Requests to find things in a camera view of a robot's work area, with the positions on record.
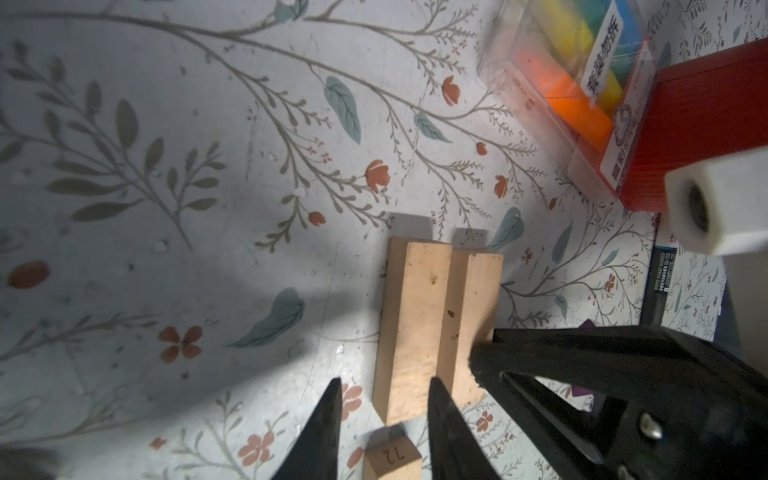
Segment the wood block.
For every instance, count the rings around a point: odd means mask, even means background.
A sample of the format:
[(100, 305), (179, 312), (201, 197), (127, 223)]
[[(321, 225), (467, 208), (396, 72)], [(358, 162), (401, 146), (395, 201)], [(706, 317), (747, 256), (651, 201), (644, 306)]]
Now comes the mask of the wood block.
[(452, 247), (390, 239), (372, 405), (386, 426), (427, 410), (440, 350)]
[(460, 409), (485, 395), (469, 367), (472, 347), (493, 336), (503, 256), (452, 252), (436, 374)]
[(420, 480), (423, 458), (407, 436), (367, 450), (364, 455), (364, 480)]

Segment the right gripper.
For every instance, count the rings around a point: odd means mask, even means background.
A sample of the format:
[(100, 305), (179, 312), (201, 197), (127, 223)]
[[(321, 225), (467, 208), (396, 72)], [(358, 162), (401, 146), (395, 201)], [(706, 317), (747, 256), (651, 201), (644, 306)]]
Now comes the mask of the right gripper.
[(634, 326), (499, 330), (469, 366), (563, 479), (767, 476), (767, 381), (711, 342)]

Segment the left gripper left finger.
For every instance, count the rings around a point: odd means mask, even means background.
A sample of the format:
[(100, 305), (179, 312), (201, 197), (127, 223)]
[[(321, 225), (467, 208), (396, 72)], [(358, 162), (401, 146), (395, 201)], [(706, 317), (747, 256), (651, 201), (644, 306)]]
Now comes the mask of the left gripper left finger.
[(273, 479), (338, 477), (342, 382), (333, 378)]

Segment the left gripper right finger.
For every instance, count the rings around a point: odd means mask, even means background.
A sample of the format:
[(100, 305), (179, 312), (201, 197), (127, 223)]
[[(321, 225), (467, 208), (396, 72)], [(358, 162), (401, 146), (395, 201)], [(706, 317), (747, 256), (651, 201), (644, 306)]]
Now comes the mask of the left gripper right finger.
[(427, 424), (433, 479), (499, 479), (438, 377), (430, 380)]

